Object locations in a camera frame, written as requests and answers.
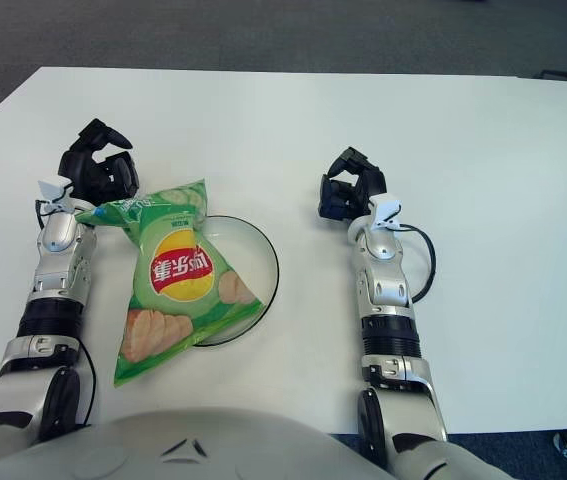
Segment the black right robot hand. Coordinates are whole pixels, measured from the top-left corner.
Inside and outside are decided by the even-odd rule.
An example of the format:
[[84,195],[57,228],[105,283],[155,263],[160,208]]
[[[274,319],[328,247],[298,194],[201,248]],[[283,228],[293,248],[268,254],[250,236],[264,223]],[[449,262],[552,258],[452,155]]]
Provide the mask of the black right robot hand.
[[371,213],[372,196],[386,192],[381,170],[367,156],[348,147],[321,178],[318,213],[331,220],[354,220]]

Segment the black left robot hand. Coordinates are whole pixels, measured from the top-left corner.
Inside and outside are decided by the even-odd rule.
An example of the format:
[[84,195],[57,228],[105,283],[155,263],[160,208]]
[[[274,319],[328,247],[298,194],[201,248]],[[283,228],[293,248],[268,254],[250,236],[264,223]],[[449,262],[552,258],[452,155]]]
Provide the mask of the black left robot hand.
[[[93,154],[107,145],[121,151],[97,162]],[[71,198],[92,205],[126,200],[138,191],[139,178],[129,153],[131,142],[115,129],[95,118],[78,134],[78,139],[66,150],[60,160],[58,174],[71,180]]]

